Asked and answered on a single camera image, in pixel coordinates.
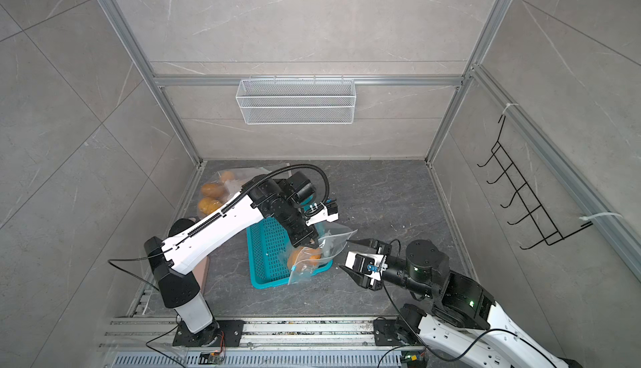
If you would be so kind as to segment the clear plastic bag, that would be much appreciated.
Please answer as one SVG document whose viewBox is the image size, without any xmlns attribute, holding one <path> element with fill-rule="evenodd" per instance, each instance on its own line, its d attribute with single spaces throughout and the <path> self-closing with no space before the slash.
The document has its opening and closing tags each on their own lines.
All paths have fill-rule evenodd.
<svg viewBox="0 0 641 368">
<path fill-rule="evenodd" d="M 286 263 L 290 271 L 289 285 L 310 281 L 323 267 L 327 267 L 347 246 L 347 241 L 356 233 L 343 224 L 319 223 L 315 225 L 319 233 L 316 248 L 299 246 L 291 250 Z"/>
<path fill-rule="evenodd" d="M 217 171 L 197 192 L 196 213 L 199 219 L 213 214 L 240 192 L 243 184 L 260 174 L 268 174 L 266 168 L 239 168 Z"/>
</svg>

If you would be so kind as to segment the wrinkled orange potato bottom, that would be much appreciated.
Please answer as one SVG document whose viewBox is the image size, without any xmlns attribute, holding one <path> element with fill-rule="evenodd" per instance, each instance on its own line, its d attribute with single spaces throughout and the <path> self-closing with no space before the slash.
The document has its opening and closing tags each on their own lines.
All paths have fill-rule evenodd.
<svg viewBox="0 0 641 368">
<path fill-rule="evenodd" d="M 302 261 L 303 263 L 312 265 L 319 265 L 321 263 L 323 257 L 322 249 L 306 248 L 306 251 L 308 253 L 308 259 Z"/>
</svg>

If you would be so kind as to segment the white mesh wall basket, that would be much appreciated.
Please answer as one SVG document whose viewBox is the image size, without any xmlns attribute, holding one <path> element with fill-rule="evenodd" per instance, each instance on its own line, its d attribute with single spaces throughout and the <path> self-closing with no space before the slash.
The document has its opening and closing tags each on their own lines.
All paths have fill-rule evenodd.
<svg viewBox="0 0 641 368">
<path fill-rule="evenodd" d="M 346 79 L 252 78 L 235 94 L 249 125 L 352 124 L 357 86 Z"/>
</svg>

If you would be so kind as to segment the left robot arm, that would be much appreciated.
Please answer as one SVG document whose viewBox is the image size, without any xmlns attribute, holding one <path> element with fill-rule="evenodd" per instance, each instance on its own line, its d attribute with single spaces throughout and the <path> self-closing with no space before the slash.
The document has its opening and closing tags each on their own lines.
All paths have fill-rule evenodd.
<svg viewBox="0 0 641 368">
<path fill-rule="evenodd" d="M 264 219 L 275 219 L 294 247 L 316 248 L 319 234 L 311 220 L 329 201 L 327 176 L 315 165 L 296 164 L 259 174 L 240 186 L 212 214 L 171 234 L 152 237 L 145 253 L 165 307 L 175 310 L 192 335 L 215 328 L 215 318 L 193 270 L 226 241 Z"/>
</svg>

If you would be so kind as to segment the teal plastic basket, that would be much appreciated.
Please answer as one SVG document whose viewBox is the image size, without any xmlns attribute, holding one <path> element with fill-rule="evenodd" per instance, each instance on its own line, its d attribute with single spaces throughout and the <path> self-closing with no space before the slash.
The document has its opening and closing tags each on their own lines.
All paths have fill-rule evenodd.
<svg viewBox="0 0 641 368">
<path fill-rule="evenodd" d="M 288 285 L 290 271 L 286 260 L 294 247 L 287 231 L 275 218 L 266 218 L 250 226 L 246 233 L 250 281 L 255 289 L 265 290 Z M 315 275 L 324 273 L 331 267 L 332 262 Z"/>
</svg>

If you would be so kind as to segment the pink plush doll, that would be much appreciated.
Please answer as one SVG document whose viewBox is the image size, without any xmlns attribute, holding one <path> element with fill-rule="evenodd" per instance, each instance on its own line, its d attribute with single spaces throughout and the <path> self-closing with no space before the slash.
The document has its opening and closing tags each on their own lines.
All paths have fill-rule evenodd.
<svg viewBox="0 0 641 368">
<path fill-rule="evenodd" d="M 180 234 L 194 225 L 195 225 L 195 221 L 193 219 L 187 219 L 187 218 L 177 219 L 177 221 L 175 221 L 170 227 L 168 237 L 173 237 L 177 234 Z"/>
</svg>

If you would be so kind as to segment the large yellow potato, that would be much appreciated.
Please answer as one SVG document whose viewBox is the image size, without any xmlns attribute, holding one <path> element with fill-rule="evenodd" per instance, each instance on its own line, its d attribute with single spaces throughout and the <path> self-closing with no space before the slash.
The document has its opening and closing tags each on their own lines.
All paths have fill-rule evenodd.
<svg viewBox="0 0 641 368">
<path fill-rule="evenodd" d="M 295 248 L 288 257 L 287 267 L 289 270 L 293 270 L 298 263 L 307 259 L 308 253 L 306 251 L 306 247 Z"/>
</svg>

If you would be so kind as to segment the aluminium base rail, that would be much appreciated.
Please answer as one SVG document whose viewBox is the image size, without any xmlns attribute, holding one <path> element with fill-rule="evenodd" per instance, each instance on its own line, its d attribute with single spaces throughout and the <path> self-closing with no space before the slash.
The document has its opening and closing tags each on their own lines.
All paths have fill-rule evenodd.
<svg viewBox="0 0 641 368">
<path fill-rule="evenodd" d="M 375 317 L 223 318 L 197 346 L 170 317 L 114 318 L 98 333 L 107 367 L 426 367 L 422 346 Z"/>
</svg>

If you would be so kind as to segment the pink rectangular case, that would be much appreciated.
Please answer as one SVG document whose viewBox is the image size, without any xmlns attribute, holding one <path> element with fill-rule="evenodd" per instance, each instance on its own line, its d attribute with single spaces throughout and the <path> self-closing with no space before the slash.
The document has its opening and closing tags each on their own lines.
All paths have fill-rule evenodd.
<svg viewBox="0 0 641 368">
<path fill-rule="evenodd" d="M 200 292 L 203 293 L 205 290 L 205 284 L 209 272 L 209 267 L 210 267 L 210 257 L 206 256 L 205 259 L 202 259 L 197 266 L 195 266 L 195 269 L 193 269 L 192 273 L 195 276 L 195 279 L 197 283 L 200 286 Z"/>
</svg>

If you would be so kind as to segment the smooth brown potato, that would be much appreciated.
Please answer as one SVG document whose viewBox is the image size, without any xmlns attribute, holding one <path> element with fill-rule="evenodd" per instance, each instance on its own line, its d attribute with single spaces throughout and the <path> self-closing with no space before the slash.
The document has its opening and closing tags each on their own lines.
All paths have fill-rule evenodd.
<svg viewBox="0 0 641 368">
<path fill-rule="evenodd" d="M 204 184 L 201 187 L 200 192 L 204 197 L 211 197 L 214 199 L 222 199 L 227 195 L 226 187 L 223 184 L 218 183 Z"/>
</svg>

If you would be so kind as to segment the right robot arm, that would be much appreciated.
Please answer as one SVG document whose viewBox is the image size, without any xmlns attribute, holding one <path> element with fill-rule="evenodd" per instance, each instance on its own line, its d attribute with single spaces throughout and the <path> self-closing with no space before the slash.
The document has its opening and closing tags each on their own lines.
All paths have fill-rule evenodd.
<svg viewBox="0 0 641 368">
<path fill-rule="evenodd" d="M 342 265 L 363 289 L 398 286 L 412 304 L 397 307 L 395 320 L 374 328 L 399 346 L 421 346 L 444 362 L 474 367 L 577 367 L 539 345 L 485 288 L 450 268 L 449 258 L 428 239 L 414 240 L 403 257 L 377 239 L 362 239 L 367 253 L 351 251 Z"/>
</svg>

